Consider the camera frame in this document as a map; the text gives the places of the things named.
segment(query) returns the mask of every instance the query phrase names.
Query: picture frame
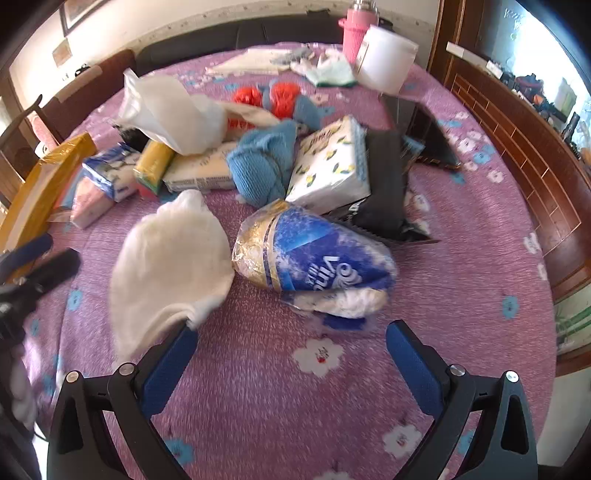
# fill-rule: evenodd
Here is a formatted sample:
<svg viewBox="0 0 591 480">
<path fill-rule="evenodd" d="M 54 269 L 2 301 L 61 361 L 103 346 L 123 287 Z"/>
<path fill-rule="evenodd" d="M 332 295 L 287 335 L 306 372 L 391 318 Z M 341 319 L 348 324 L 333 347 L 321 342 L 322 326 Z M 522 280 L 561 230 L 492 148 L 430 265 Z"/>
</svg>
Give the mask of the picture frame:
<svg viewBox="0 0 591 480">
<path fill-rule="evenodd" d="M 109 0 L 66 0 L 60 5 L 61 29 L 64 37 Z"/>
</svg>

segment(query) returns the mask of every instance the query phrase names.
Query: black leather sofa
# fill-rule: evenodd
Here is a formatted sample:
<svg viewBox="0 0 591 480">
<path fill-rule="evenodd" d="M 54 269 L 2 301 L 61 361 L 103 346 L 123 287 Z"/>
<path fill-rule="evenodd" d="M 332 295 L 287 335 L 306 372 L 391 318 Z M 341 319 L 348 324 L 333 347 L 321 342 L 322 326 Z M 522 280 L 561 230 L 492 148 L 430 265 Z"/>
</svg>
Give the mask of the black leather sofa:
<svg viewBox="0 0 591 480">
<path fill-rule="evenodd" d="M 141 50 L 135 60 L 136 73 L 141 76 L 180 61 L 281 41 L 343 43 L 339 18 L 329 10 L 319 10 L 301 15 L 237 20 L 194 30 Z M 392 23 L 387 20 L 381 19 L 380 26 L 392 30 Z"/>
</svg>

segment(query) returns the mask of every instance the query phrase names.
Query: table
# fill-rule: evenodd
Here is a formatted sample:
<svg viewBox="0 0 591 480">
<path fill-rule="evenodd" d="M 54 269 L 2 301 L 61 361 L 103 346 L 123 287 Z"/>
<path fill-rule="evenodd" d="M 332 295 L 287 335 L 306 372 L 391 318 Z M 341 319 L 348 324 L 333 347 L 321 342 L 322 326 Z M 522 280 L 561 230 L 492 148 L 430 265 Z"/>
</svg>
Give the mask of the table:
<svg viewBox="0 0 591 480">
<path fill-rule="evenodd" d="M 191 93 L 224 100 L 238 86 L 272 79 L 215 79 L 204 73 L 235 54 L 202 57 L 154 74 L 171 74 Z M 376 92 L 360 86 L 315 89 L 292 73 L 281 78 L 297 82 L 307 95 L 325 97 L 325 125 L 353 113 L 370 127 L 388 127 Z M 413 66 L 401 96 L 435 114 L 464 162 L 455 174 L 427 166 L 411 170 L 408 215 L 441 241 L 392 250 L 400 269 L 397 285 L 377 327 L 363 333 L 318 334 L 274 292 L 237 275 L 226 303 L 202 327 L 197 352 L 168 406 L 152 419 L 192 478 L 393 478 L 431 423 L 385 348 L 385 327 L 399 318 L 448 363 L 478 375 L 518 372 L 535 432 L 541 433 L 556 337 L 543 260 L 517 184 L 479 124 L 424 70 Z M 99 148 L 111 146 L 118 137 L 106 118 L 121 100 L 119 92 L 74 134 L 86 130 Z M 254 209 L 240 203 L 235 191 L 212 192 L 206 201 L 232 245 Z M 54 249 L 77 249 L 83 264 L 26 324 L 25 360 L 45 428 L 59 393 L 56 384 L 69 370 L 86 377 L 114 370 L 111 269 L 127 232 L 157 207 L 135 196 L 85 231 L 69 225 L 51 229 Z M 316 362 L 319 346 L 330 361 Z M 451 473 L 475 422 L 473 415 L 448 465 Z M 108 423 L 113 426 L 112 416 Z M 128 473 L 140 478 L 116 427 L 113 436 Z"/>
</svg>

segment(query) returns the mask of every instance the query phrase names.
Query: white tissue pack with lemon print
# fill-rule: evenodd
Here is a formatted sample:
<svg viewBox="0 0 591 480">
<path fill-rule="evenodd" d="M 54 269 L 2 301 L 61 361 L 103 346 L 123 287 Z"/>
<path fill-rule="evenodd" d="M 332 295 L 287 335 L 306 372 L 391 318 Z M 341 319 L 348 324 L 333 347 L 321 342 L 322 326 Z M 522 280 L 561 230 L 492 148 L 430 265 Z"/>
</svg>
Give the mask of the white tissue pack with lemon print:
<svg viewBox="0 0 591 480">
<path fill-rule="evenodd" d="M 348 115 L 303 139 L 286 201 L 318 215 L 371 193 L 365 130 Z"/>
</svg>

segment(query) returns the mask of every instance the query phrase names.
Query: blue gripper pad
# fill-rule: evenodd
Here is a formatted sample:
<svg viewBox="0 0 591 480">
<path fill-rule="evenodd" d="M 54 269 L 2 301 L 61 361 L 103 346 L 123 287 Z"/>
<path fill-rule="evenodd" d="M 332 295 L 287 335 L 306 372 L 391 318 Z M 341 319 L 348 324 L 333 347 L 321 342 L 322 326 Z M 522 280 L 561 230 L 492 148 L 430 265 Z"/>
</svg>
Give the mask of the blue gripper pad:
<svg viewBox="0 0 591 480">
<path fill-rule="evenodd" d="M 425 415 L 437 418 L 443 411 L 443 389 L 417 348 L 426 348 L 403 331 L 403 322 L 392 322 L 386 330 L 386 347 L 400 370 L 419 408 Z"/>
<path fill-rule="evenodd" d="M 144 382 L 141 410 L 148 419 L 162 413 L 197 348 L 197 332 L 185 327 Z"/>
</svg>

